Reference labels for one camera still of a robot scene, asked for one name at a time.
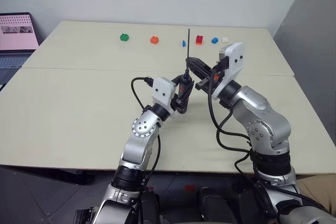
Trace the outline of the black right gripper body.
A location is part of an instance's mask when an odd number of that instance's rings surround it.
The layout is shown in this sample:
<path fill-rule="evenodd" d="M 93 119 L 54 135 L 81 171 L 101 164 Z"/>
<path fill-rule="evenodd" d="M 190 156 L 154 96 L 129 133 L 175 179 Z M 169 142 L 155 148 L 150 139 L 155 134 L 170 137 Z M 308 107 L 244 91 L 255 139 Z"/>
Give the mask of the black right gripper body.
<path fill-rule="evenodd" d="M 210 82 L 212 82 L 211 94 L 214 94 L 216 88 L 224 80 L 225 70 L 229 68 L 229 58 L 223 58 L 217 62 L 217 64 L 211 68 L 211 73 L 209 78 L 200 80 L 196 85 L 197 90 L 203 90 L 208 93 Z"/>

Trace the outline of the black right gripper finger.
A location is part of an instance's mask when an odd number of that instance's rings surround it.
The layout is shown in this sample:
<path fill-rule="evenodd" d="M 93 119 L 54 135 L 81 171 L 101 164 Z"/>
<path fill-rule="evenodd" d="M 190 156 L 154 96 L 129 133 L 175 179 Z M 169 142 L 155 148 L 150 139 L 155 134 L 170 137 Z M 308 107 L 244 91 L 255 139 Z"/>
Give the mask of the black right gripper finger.
<path fill-rule="evenodd" d="M 211 67 L 199 58 L 188 57 L 186 64 L 192 73 L 211 73 Z"/>
<path fill-rule="evenodd" d="M 187 65 L 190 71 L 199 79 L 203 80 L 210 77 L 210 67 L 207 64 L 201 62 L 189 62 Z"/>

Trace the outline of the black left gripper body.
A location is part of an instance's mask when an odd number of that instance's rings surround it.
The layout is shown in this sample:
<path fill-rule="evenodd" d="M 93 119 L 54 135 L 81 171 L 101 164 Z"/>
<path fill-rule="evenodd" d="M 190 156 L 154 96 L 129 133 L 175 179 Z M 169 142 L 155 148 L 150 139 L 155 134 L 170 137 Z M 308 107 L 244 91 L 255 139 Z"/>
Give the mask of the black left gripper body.
<path fill-rule="evenodd" d="M 170 106 L 173 111 L 177 111 L 179 114 L 184 114 L 187 111 L 188 105 L 188 98 L 187 99 L 180 99 L 180 98 L 173 98 Z"/>

